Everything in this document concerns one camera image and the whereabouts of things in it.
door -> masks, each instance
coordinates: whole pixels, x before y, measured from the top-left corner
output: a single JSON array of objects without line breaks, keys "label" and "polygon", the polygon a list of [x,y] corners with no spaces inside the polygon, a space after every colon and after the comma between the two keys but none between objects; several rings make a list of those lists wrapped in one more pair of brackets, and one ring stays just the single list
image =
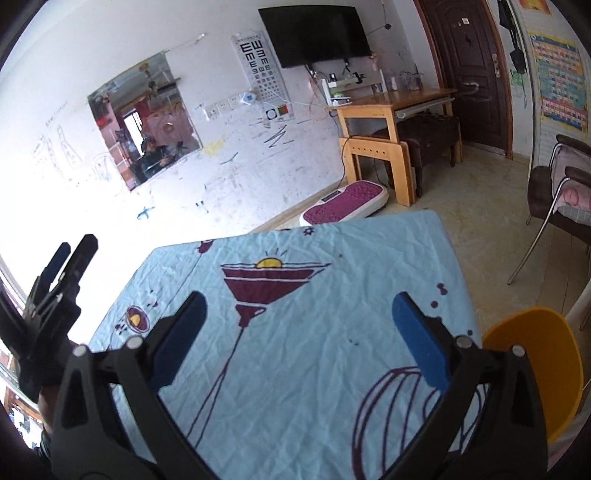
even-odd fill
[{"label": "door", "polygon": [[507,152],[507,93],[485,0],[420,0],[446,87],[460,93],[453,113],[462,139]]}]

black flat screen tv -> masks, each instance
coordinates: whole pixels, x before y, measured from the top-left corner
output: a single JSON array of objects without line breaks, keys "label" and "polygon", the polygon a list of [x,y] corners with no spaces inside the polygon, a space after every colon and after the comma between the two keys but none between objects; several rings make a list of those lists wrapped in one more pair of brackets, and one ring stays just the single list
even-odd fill
[{"label": "black flat screen tv", "polygon": [[259,13],[285,69],[371,55],[355,7],[295,5],[261,8]]}]

tiled floor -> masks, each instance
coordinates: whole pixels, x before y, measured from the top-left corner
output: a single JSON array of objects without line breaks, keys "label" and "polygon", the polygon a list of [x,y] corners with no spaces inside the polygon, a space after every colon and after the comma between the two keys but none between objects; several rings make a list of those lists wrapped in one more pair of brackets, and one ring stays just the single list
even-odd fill
[{"label": "tiled floor", "polygon": [[[424,195],[411,208],[398,205],[393,200],[394,192],[390,192],[392,200],[376,215],[420,209],[439,214],[466,277],[482,332],[505,317],[536,305],[538,300],[558,311],[570,308],[586,284],[582,271],[577,269],[584,263],[579,258],[580,253],[585,258],[584,248],[552,226],[515,283],[507,285],[541,225],[540,220],[525,225],[528,166],[470,147],[465,147],[464,157],[464,162],[455,168],[444,159],[427,166]],[[379,177],[385,181],[385,170],[381,162],[377,163]],[[375,181],[373,160],[364,159],[362,167],[364,177]],[[297,217],[282,228],[296,225]],[[553,255],[549,262],[551,245]],[[574,280],[569,280],[569,273]]]}]

blue tablecloth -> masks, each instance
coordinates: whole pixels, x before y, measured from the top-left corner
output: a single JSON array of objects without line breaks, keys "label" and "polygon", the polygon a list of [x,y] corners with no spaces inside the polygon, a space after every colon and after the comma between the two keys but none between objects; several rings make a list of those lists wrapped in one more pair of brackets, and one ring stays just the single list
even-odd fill
[{"label": "blue tablecloth", "polygon": [[[383,474],[439,397],[392,321],[397,293],[480,344],[453,248],[428,211],[159,248],[91,348],[145,336],[193,290],[207,299],[207,320],[160,397],[223,480]],[[121,391],[114,395],[134,448],[150,458]],[[465,445],[482,400],[454,448]]]}]

person reflected in mirror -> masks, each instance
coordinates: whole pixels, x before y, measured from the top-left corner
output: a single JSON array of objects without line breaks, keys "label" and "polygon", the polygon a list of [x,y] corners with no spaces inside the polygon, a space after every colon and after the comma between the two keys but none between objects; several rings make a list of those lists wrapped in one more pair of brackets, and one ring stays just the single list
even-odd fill
[{"label": "person reflected in mirror", "polygon": [[174,162],[174,155],[168,151],[165,145],[158,146],[156,140],[152,136],[144,139],[141,145],[144,156],[137,161],[137,170],[149,180],[159,171],[164,170],[167,166]]}]

